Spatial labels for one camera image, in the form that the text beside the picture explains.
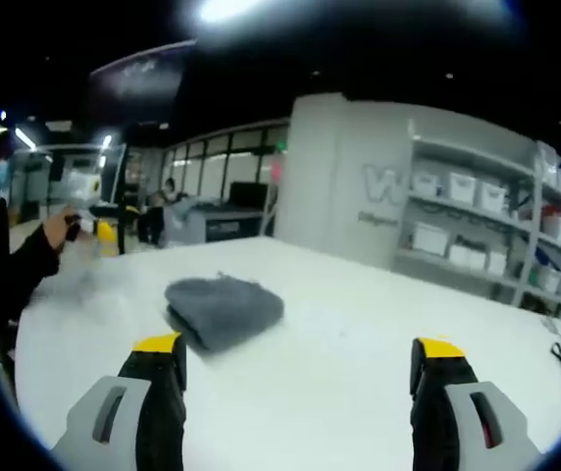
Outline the person's left hand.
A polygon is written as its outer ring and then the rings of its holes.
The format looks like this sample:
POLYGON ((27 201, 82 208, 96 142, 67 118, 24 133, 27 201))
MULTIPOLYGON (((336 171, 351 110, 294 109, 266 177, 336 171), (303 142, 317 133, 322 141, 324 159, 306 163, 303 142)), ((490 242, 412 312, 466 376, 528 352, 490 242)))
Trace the person's left hand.
POLYGON ((49 245, 58 253, 60 253, 66 243, 67 225, 65 217, 77 213, 74 207, 66 206, 59 213, 49 216, 43 223, 43 231, 49 245))

